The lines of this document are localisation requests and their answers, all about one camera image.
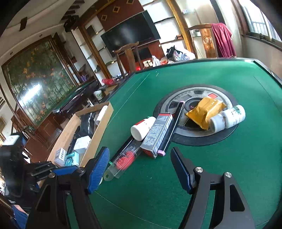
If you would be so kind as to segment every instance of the open cardboard box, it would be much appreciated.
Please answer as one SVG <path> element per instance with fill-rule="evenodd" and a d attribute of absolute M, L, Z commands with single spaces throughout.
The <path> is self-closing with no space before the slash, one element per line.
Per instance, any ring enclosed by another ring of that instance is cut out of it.
<path fill-rule="evenodd" d="M 51 161 L 53 164 L 56 164 L 54 162 L 55 160 L 55 155 L 56 155 L 56 151 L 60 148 L 63 148 L 64 150 L 68 150 L 68 147 L 71 143 L 72 137 L 77 129 L 78 126 L 80 126 L 80 116 L 90 113 L 90 112 L 95 112 L 95 111 L 99 111 L 102 109 L 103 106 L 108 105 L 108 108 L 102 118 L 102 120 L 100 121 L 98 127 L 96 128 L 94 135 L 88 145 L 88 148 L 86 150 L 86 152 L 83 154 L 82 157 L 80 157 L 80 167 L 84 167 L 87 162 L 91 159 L 95 157 L 96 151 L 98 149 L 98 146 L 100 144 L 100 141 L 102 139 L 102 136 L 104 134 L 104 131 L 107 127 L 107 124 L 112 116 L 112 113 L 114 111 L 112 105 L 110 102 L 105 102 L 105 103 L 101 103 L 98 104 L 96 106 L 93 107 L 88 107 L 88 108 L 84 108 L 81 111 L 77 111 L 72 118 L 70 119 L 70 121 L 68 122 L 68 124 L 66 125 L 66 127 L 64 128 L 64 130 L 62 131 L 61 135 L 59 136 L 57 142 L 55 143 L 47 161 Z"/>

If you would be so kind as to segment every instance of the ceiling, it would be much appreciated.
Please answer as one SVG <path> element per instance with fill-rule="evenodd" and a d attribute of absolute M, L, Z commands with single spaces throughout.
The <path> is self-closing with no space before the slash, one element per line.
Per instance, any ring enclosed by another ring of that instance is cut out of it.
<path fill-rule="evenodd" d="M 17 25 L 21 22 L 21 19 L 27 17 L 27 19 L 37 15 L 39 12 L 45 10 L 58 0 L 30 0 L 10 21 L 7 28 Z"/>
<path fill-rule="evenodd" d="M 73 2 L 74 0 L 30 0 L 14 16 L 3 32 L 0 38 L 0 57 L 16 44 L 36 33 L 56 26 L 62 31 L 64 22 L 61 21 L 61 18 Z M 28 17 L 26 28 L 19 31 L 20 20 L 24 17 Z"/>

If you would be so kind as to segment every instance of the white pill bottle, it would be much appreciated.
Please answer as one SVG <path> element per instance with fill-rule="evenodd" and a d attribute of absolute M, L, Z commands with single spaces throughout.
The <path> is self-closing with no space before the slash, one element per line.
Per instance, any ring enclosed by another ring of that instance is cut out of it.
<path fill-rule="evenodd" d="M 224 129 L 228 129 L 232 126 L 245 120 L 246 112 L 241 105 L 236 105 L 225 111 L 221 111 L 214 117 L 210 118 L 210 129 L 216 133 Z"/>

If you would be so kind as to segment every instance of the green table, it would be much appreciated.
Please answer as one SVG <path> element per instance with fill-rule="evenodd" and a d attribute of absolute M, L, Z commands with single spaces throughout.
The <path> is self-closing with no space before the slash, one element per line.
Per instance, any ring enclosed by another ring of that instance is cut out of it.
<path fill-rule="evenodd" d="M 230 92 L 245 108 L 246 119 L 221 142 L 201 147 L 172 142 L 169 151 L 177 146 L 210 173 L 230 171 L 249 204 L 256 228 L 262 228 L 281 194 L 282 90 L 257 62 L 191 61 L 133 75 L 110 98 L 114 112 L 99 149 L 106 146 L 113 156 L 130 136 L 130 127 L 151 116 L 166 94 L 202 83 Z M 190 197 L 181 188 L 168 153 L 156 159 L 141 154 L 119 179 L 103 181 L 90 200 L 103 229 L 161 229 L 178 228 Z M 213 200 L 214 191 L 210 191 L 202 228 L 209 226 Z M 68 207 L 72 228 L 77 228 L 71 201 Z"/>
<path fill-rule="evenodd" d="M 68 115 L 74 113 L 98 87 L 97 80 L 84 82 L 63 98 L 53 109 L 53 113 L 65 113 Z"/>

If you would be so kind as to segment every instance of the chair backrest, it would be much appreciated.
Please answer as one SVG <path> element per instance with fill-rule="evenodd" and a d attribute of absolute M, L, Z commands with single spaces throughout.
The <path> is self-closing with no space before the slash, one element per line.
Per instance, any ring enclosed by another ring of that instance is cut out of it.
<path fill-rule="evenodd" d="M 191 30 L 194 30 L 194 29 L 198 29 L 201 33 L 201 37 L 202 37 L 202 41 L 203 41 L 203 45 L 205 48 L 207 58 L 218 57 L 215 38 L 214 38 L 213 31 L 212 31 L 212 25 L 211 24 L 195 25 L 195 26 L 188 28 L 188 31 L 190 32 Z M 194 50 L 196 50 L 193 39 L 192 39 L 192 42 L 193 42 L 192 45 L 194 47 Z"/>
<path fill-rule="evenodd" d="M 120 73 L 122 74 L 122 76 L 124 76 L 124 71 L 122 69 L 122 65 L 121 65 L 120 58 L 119 58 L 119 53 L 121 53 L 121 52 L 124 52 L 126 57 L 127 57 L 127 61 L 128 61 L 128 64 L 129 64 L 130 71 L 131 72 L 136 72 L 135 58 L 134 58 L 134 54 L 132 52 L 132 48 L 134 48 L 134 51 L 135 51 L 136 56 L 138 58 L 138 62 L 139 62 L 140 68 L 143 69 L 143 64 L 141 63 L 139 52 L 138 52 L 138 48 L 137 48 L 138 45 L 139 45 L 139 42 L 130 43 L 130 44 L 127 44 L 127 45 L 124 45 L 124 46 L 120 47 L 116 51 L 113 51 L 114 54 L 116 55 L 116 60 L 118 62 L 118 67 L 120 69 Z"/>

